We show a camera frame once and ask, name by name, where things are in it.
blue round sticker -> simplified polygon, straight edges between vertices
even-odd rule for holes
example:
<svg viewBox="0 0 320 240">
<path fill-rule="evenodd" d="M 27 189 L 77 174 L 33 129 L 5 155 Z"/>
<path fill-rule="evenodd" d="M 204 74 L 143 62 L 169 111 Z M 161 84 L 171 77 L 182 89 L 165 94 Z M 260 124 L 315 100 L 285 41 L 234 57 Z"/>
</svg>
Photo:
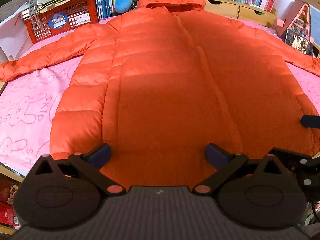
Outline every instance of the blue round sticker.
<svg viewBox="0 0 320 240">
<path fill-rule="evenodd" d="M 49 27 L 57 30 L 62 28 L 68 22 L 68 16 L 63 12 L 55 13 L 50 17 Z"/>
</svg>

wooden desk organizer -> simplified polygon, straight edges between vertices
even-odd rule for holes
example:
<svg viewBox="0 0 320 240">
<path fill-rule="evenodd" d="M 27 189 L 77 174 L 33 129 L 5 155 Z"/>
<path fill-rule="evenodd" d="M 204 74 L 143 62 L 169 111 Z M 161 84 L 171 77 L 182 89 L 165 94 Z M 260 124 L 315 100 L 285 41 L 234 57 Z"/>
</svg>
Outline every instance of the wooden desk organizer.
<svg viewBox="0 0 320 240">
<path fill-rule="evenodd" d="M 253 6 L 229 0 L 206 0 L 204 9 L 231 18 L 253 21 L 266 27 L 272 27 L 276 19 L 276 9 L 266 12 Z"/>
</svg>

red plastic crate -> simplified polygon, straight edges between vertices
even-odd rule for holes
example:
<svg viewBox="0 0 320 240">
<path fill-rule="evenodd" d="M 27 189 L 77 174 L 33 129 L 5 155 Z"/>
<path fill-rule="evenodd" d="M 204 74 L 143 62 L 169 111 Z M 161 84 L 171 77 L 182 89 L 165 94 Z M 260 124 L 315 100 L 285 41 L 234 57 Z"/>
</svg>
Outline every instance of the red plastic crate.
<svg viewBox="0 0 320 240">
<path fill-rule="evenodd" d="M 65 13 L 68 16 L 68 22 L 62 28 L 55 30 L 49 27 L 48 21 L 50 20 L 51 16 L 58 12 Z M 79 25 L 75 17 L 86 13 L 89 13 L 90 22 Z M 33 44 L 47 39 L 49 37 L 52 37 L 54 35 L 81 27 L 88 23 L 98 23 L 98 15 L 95 0 L 71 0 L 49 11 L 39 14 L 38 16 L 42 23 L 43 30 L 41 30 L 41 28 L 36 24 L 36 31 L 34 32 L 31 19 L 24 21 Z"/>
</svg>

white label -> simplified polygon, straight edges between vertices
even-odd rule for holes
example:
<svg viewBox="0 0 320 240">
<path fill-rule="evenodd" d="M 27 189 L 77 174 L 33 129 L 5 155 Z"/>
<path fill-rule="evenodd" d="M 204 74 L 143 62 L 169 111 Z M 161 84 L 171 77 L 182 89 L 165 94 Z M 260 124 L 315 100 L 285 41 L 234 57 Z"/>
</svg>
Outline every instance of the white label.
<svg viewBox="0 0 320 240">
<path fill-rule="evenodd" d="M 91 22 L 89 13 L 84 13 L 84 14 L 78 15 L 75 17 L 75 19 L 77 20 L 77 25 Z"/>
<path fill-rule="evenodd" d="M 54 27 L 54 28 L 58 28 L 58 27 L 60 27 L 60 26 L 62 26 L 62 25 L 65 25 L 65 24 L 66 24 L 66 20 L 63 20 L 63 21 L 61 21 L 61 22 L 55 23 L 55 24 L 53 25 L 53 27 Z"/>
</svg>

pink bedsheet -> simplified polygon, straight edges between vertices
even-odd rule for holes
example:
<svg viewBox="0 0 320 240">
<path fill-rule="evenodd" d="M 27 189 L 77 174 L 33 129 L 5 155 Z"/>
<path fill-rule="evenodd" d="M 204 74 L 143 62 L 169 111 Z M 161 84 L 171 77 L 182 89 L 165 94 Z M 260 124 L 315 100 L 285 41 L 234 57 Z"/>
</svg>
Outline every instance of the pink bedsheet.
<svg viewBox="0 0 320 240">
<path fill-rule="evenodd" d="M 242 22 L 275 35 L 273 29 L 249 21 Z M 66 34 L 34 44 L 27 53 Z M 0 96 L 0 162 L 29 171 L 40 155 L 49 153 L 52 119 L 81 58 L 34 71 L 8 84 Z M 288 67 L 320 113 L 320 78 L 291 64 Z"/>
</svg>

